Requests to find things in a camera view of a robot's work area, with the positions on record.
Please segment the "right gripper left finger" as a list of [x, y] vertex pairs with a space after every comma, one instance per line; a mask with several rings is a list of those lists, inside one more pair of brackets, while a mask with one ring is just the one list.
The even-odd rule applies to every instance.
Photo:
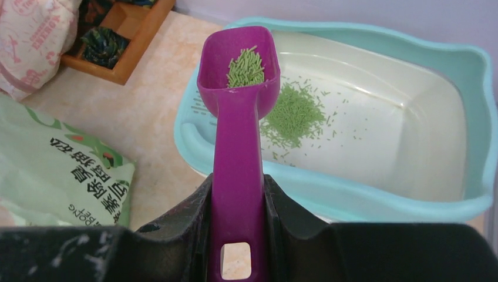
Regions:
[[162, 216], [123, 226], [1, 228], [2, 281], [204, 281], [212, 178]]

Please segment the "purple plastic scoop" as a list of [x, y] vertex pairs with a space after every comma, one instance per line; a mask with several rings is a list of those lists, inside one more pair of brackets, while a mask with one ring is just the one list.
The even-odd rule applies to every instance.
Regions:
[[[244, 48], [260, 54], [265, 81], [228, 88], [229, 63]], [[245, 26], [210, 35], [201, 53], [197, 86], [206, 108], [217, 118], [207, 279], [222, 280], [223, 246], [242, 242], [250, 247], [248, 280], [268, 281], [259, 121], [271, 112], [280, 92], [271, 32], [263, 26]]]

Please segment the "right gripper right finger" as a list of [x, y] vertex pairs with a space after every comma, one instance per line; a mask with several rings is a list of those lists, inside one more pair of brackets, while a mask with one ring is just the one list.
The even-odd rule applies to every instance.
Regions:
[[497, 257], [454, 223], [326, 223], [264, 178], [271, 281], [496, 281]]

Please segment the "green litter bag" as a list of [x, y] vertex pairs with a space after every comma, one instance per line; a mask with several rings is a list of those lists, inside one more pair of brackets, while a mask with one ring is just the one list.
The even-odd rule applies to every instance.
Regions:
[[1, 95], [1, 226], [128, 226], [133, 161]]

